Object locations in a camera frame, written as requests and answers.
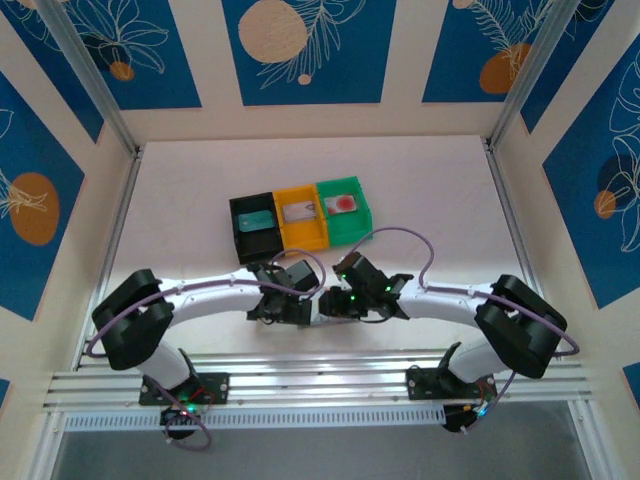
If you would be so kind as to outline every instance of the white table surface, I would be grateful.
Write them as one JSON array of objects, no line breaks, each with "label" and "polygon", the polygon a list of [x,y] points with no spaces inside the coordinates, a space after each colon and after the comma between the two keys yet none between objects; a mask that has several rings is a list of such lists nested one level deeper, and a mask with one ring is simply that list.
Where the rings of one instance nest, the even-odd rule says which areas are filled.
[{"label": "white table surface", "polygon": [[[431,239],[428,279],[521,276],[478,137],[157,142],[145,148],[108,292],[140,268],[185,279],[236,270],[230,198],[351,175],[374,227],[409,227]],[[347,250],[318,253],[330,270]],[[388,276],[416,273],[428,256],[419,240],[396,232],[361,251]],[[234,312],[178,325],[165,338],[190,353],[298,353],[446,348],[469,330],[434,319],[299,329]]]}]

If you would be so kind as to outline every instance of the robotic arm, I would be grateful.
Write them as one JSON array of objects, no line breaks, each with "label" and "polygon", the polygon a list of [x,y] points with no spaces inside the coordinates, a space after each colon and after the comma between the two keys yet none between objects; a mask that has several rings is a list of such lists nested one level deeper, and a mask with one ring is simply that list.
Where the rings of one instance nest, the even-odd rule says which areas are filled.
[{"label": "robotic arm", "polygon": [[[102,340],[111,368],[140,370],[145,376],[140,403],[169,405],[164,415],[175,403],[171,399],[196,405],[226,403],[228,375],[196,372],[182,350],[162,339],[173,325],[215,313],[243,311],[249,320],[298,326],[381,323],[395,317],[439,318],[478,327],[484,335],[453,344],[437,369],[407,370],[409,397],[416,400],[471,398],[482,403],[487,389],[490,397],[499,398],[494,373],[511,369],[542,377],[565,336],[565,319],[513,276],[482,285],[423,284],[409,274],[387,277],[358,252],[348,254],[333,270],[342,287],[323,289],[324,279],[319,282],[306,261],[288,269],[252,264],[188,282],[156,279],[151,270],[139,270],[94,310],[99,333],[88,353]],[[320,296],[314,315],[316,293]],[[371,311],[382,318],[365,320]],[[445,428],[459,431],[471,425],[486,411],[484,403],[482,409],[455,412],[462,414],[448,419]],[[184,431],[178,436],[167,433],[172,438],[186,436]]]}]

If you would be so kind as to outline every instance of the vent grille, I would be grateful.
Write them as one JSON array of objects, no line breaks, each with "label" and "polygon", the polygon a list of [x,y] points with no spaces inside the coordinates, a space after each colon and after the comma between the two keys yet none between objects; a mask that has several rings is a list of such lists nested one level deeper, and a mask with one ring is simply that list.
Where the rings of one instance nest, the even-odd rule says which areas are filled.
[{"label": "vent grille", "polygon": [[[65,431],[144,431],[157,430],[159,412],[88,412],[67,416]],[[370,427],[393,425],[441,425],[445,423],[441,406],[341,407],[247,409],[208,412],[203,423],[211,429]],[[172,427],[176,430],[183,427]]]}]

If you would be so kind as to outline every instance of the white wall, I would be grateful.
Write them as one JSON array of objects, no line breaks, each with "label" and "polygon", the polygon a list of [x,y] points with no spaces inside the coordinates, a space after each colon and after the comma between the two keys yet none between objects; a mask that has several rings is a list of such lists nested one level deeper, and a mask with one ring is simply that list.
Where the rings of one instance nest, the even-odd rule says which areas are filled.
[{"label": "white wall", "polygon": [[488,135],[500,103],[421,103],[449,1],[398,0],[380,105],[243,107],[220,0],[170,0],[203,108],[128,111],[124,117],[143,142]]},{"label": "white wall", "polygon": [[545,294],[569,321],[630,478],[640,478],[640,412],[621,368],[640,359],[640,290],[598,310],[542,163],[640,33],[640,4],[616,0],[531,136],[515,122],[498,156]]},{"label": "white wall", "polygon": [[12,385],[0,417],[0,478],[11,479],[52,372],[69,367],[128,159],[108,129],[91,141],[2,15],[0,71],[85,173],[35,320],[0,308],[0,377]]}]

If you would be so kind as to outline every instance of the yellow bin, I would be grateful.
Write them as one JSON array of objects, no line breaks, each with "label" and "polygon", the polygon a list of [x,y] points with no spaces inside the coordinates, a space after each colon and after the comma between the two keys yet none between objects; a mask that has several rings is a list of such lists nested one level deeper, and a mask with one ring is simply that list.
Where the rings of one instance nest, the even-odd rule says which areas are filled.
[{"label": "yellow bin", "polygon": [[[287,188],[273,192],[276,204],[278,223],[282,235],[282,244],[287,248],[303,248],[305,250],[322,250],[329,248],[327,220],[320,205],[318,190],[315,185]],[[302,202],[312,202],[315,207],[315,218],[286,223],[283,208]]]}]

